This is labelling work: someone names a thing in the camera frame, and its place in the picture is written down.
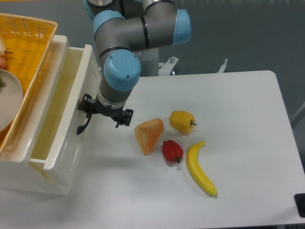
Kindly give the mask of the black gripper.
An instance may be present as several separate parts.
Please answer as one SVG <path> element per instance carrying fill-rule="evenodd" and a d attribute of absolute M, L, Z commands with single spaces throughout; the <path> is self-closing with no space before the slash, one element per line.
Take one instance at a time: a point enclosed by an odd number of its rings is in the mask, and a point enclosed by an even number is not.
<path fill-rule="evenodd" d="M 111 104 L 102 104 L 98 98 L 93 99 L 89 94 L 84 94 L 78 106 L 78 110 L 86 113 L 86 118 L 94 114 L 102 114 L 103 116 L 110 117 L 116 122 L 115 128 L 121 125 L 130 126 L 133 110 L 120 108 L 113 108 Z"/>

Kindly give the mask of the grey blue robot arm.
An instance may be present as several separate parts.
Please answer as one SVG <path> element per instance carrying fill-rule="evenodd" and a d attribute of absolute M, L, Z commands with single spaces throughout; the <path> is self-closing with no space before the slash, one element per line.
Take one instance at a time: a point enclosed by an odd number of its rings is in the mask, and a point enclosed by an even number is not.
<path fill-rule="evenodd" d="M 172 0 L 86 0 L 84 5 L 102 78 L 97 95 L 84 94 L 78 109 L 88 120 L 101 114 L 129 126 L 133 110 L 124 105 L 142 74 L 136 52 L 189 41 L 189 13 Z"/>

